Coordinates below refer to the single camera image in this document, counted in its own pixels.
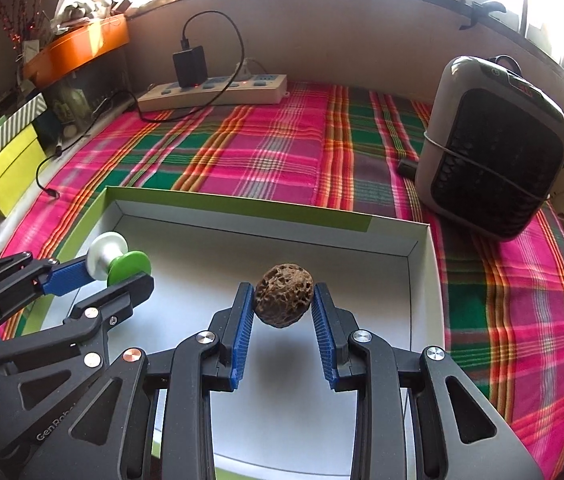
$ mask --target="tablecloth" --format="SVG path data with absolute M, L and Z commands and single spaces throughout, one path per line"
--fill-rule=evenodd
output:
M 429 105 L 342 86 L 295 83 L 289 92 L 279 105 L 214 107 L 177 123 L 123 114 L 56 174 L 51 186 L 61 197 L 41 194 L 4 254 L 57 254 L 106 186 L 430 223 L 447 349 L 554 478 L 564 468 L 564 233 L 550 206 L 515 240 L 486 240 L 425 210 L 397 173 L 401 157 L 421 150 Z M 3 337 L 19 334 L 27 314 L 12 318 Z

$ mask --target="orange tray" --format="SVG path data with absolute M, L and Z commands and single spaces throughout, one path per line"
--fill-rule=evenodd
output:
M 97 56 L 129 42 L 124 14 L 90 23 L 62 36 L 24 65 L 23 75 L 43 90 Z

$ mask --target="walnut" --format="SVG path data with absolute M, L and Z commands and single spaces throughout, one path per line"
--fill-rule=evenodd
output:
M 270 269 L 255 288 L 255 313 L 264 323 L 285 328 L 299 321 L 313 300 L 313 278 L 296 264 Z

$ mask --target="black grille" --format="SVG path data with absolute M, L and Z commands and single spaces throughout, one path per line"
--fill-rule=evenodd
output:
M 546 196 L 564 155 L 547 126 L 484 89 L 466 92 L 446 147 Z M 447 211 L 501 238 L 518 235 L 541 202 L 460 158 L 444 153 L 431 186 Z

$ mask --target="spool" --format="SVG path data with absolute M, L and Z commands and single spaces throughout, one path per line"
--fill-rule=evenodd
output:
M 94 280 L 115 285 L 138 272 L 151 273 L 151 262 L 141 251 L 129 251 L 121 234 L 103 233 L 86 253 L 86 270 Z

